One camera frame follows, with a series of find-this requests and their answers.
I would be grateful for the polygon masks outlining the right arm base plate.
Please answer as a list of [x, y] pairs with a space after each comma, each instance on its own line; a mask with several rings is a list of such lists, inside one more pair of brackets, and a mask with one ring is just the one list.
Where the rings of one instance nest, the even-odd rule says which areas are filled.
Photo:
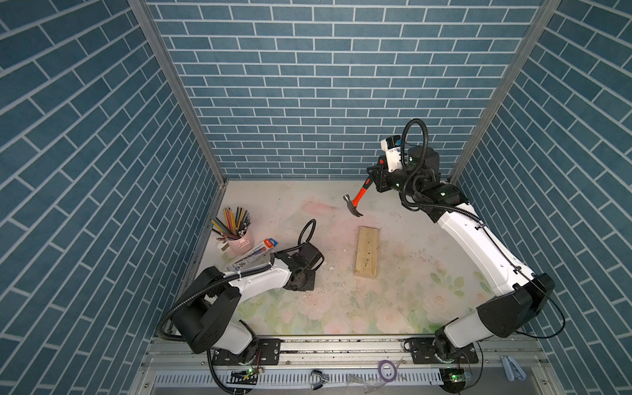
[[403, 341], [403, 350], [411, 355], [415, 365], [475, 364], [479, 362], [474, 345], [455, 348], [435, 337], [409, 337]]

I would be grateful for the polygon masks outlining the wooden block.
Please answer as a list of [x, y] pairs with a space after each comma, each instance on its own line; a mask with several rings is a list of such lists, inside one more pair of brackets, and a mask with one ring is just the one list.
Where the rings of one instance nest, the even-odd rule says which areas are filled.
[[354, 275], [376, 279], [378, 271], [380, 231], [377, 228], [361, 226], [356, 248]]

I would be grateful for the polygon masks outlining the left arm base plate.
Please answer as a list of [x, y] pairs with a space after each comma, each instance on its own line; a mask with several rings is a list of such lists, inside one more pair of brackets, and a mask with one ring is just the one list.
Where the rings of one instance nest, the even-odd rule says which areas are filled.
[[220, 349], [212, 356], [213, 365], [278, 365], [281, 353], [279, 338], [256, 338], [240, 354]]

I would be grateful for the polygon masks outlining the aluminium mounting rail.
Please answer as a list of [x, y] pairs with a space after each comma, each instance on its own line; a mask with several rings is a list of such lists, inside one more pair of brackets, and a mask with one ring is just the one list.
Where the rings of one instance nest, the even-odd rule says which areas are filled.
[[[322, 394], [358, 393], [365, 381], [378, 380], [378, 364], [391, 360], [398, 378], [378, 389], [384, 393], [439, 393], [439, 370], [446, 365], [415, 365], [403, 350], [403, 335], [282, 336], [278, 365], [267, 365], [253, 387], [256, 394], [310, 394], [310, 372], [330, 376]], [[538, 341], [529, 337], [490, 338], [475, 346], [479, 362], [461, 364], [472, 375], [466, 394], [561, 394], [563, 388]], [[510, 382], [502, 356], [517, 360], [527, 374]], [[185, 343], [151, 340], [130, 389], [132, 394], [216, 393], [205, 354], [194, 354]]]

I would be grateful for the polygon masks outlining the red blue white box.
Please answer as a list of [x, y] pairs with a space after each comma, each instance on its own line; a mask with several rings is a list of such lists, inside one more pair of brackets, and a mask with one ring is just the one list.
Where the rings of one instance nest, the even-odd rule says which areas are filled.
[[237, 261], [229, 263], [226, 269], [229, 272], [240, 272], [246, 268], [250, 268], [258, 259], [263, 257], [266, 253], [274, 250], [276, 246], [276, 240], [268, 238], [253, 247], [243, 258], [239, 258]]

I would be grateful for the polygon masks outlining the grey clamp tool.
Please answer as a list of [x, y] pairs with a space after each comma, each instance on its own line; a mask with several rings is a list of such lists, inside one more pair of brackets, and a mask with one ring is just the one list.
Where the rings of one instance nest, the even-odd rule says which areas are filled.
[[527, 374], [515, 358], [509, 355], [504, 355], [501, 357], [501, 363], [508, 381], [514, 382], [516, 380], [526, 380]]

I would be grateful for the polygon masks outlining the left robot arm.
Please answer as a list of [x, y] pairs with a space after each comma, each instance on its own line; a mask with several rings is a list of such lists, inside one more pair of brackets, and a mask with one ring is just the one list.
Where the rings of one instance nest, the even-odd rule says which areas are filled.
[[274, 289], [312, 291], [323, 263], [320, 250], [304, 242], [273, 252], [268, 263], [242, 272], [208, 268], [165, 313], [156, 335], [186, 342], [195, 354], [219, 350], [249, 362], [258, 354], [259, 339], [247, 324], [233, 319], [239, 305]]

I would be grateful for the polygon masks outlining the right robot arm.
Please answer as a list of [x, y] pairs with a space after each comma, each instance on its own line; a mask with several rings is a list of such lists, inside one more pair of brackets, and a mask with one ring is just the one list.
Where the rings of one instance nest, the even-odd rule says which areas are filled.
[[403, 206], [421, 211], [463, 248], [490, 286], [493, 298], [435, 333], [434, 347], [449, 358], [464, 347], [488, 337], [508, 337], [540, 314], [551, 301], [555, 283], [516, 258], [476, 214], [465, 194], [439, 178], [439, 155], [431, 148], [383, 143], [383, 156], [367, 170], [364, 188], [396, 191]]

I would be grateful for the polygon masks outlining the red-handled claw hammer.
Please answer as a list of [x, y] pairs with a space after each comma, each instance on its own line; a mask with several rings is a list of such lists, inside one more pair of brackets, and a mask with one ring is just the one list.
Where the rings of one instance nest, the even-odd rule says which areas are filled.
[[373, 184], [373, 180], [369, 177], [362, 184], [362, 187], [360, 188], [359, 192], [356, 194], [354, 198], [351, 198], [349, 194], [346, 194], [343, 196], [343, 199], [345, 203], [347, 204], [347, 209], [350, 212], [350, 214], [354, 215], [355, 217], [362, 217], [362, 214], [358, 211], [357, 207], [360, 201], [362, 200], [362, 198], [364, 197], [365, 193], [368, 191], [370, 186], [372, 186], [372, 184]]

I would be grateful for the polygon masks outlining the pink pencil cup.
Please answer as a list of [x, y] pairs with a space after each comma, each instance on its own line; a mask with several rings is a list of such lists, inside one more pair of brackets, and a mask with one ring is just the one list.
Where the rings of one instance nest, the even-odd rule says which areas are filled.
[[228, 240], [227, 244], [230, 250], [238, 256], [245, 255], [255, 246], [253, 235], [249, 230], [237, 240]]

